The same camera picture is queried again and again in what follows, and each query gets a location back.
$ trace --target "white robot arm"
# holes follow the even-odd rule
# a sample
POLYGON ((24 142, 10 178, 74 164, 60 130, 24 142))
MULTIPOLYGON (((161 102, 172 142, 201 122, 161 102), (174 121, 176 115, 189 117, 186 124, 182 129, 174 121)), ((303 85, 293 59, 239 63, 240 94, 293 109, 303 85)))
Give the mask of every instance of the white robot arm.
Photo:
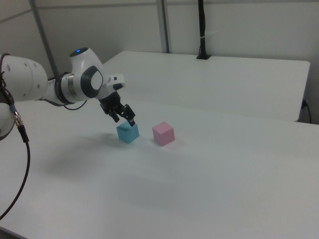
MULTIPOLYGON (((44 68, 37 62, 6 55, 2 57, 2 84, 16 102, 28 100, 47 101, 56 106, 65 106, 78 101, 96 98, 103 111, 115 122, 124 117, 131 126, 134 112, 129 105, 123 106, 117 90, 124 87, 124 76, 108 75, 105 67, 90 48, 80 48, 70 54, 72 72, 47 79, 44 68)), ((0 88, 0 140, 13 128, 13 110, 0 88)))

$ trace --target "cube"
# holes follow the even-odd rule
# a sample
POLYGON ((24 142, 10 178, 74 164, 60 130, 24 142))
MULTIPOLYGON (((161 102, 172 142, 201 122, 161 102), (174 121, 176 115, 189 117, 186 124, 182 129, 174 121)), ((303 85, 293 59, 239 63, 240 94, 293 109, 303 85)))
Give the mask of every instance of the cube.
POLYGON ((135 124, 130 126, 127 121, 117 126, 116 130, 118 131, 119 139, 126 143, 131 143, 134 139, 140 136, 138 125, 135 124))
POLYGON ((153 127, 155 141, 164 146, 175 140, 174 128, 166 122, 162 122, 153 127))

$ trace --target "pink cube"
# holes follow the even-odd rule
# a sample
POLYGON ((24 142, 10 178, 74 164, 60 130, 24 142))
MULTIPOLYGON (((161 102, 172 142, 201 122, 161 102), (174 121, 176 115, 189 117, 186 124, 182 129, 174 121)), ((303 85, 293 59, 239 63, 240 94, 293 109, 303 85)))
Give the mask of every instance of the pink cube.
POLYGON ((166 122, 162 122, 153 128, 154 139, 164 146, 175 140, 174 128, 166 122))

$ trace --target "blue cube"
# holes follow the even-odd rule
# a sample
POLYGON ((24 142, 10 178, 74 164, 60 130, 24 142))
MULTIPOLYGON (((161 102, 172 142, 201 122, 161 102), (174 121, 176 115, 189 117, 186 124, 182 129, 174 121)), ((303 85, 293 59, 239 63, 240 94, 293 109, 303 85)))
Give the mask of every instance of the blue cube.
POLYGON ((119 139, 126 143, 130 143, 140 136, 138 125, 135 124, 130 126, 129 122, 127 121, 117 126, 116 130, 118 131, 119 139))

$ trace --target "white wall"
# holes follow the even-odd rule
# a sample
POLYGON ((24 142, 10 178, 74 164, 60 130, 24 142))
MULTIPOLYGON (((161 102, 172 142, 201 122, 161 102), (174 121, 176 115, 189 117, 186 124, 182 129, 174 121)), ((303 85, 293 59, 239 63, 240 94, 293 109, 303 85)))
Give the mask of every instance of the white wall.
POLYGON ((48 77, 52 76, 28 0, 1 1, 0 32, 0 54, 32 59, 44 67, 48 77))
MULTIPOLYGON (((173 53, 198 54, 196 4, 168 2, 173 53)), ((208 53, 217 56, 306 60, 306 97, 319 123, 319 2, 205 4, 208 53)), ((303 111, 301 119, 308 121, 303 111)))
POLYGON ((36 3, 60 72, 71 70, 68 56, 79 47, 90 47, 102 62, 123 50, 162 52, 155 0, 36 3))

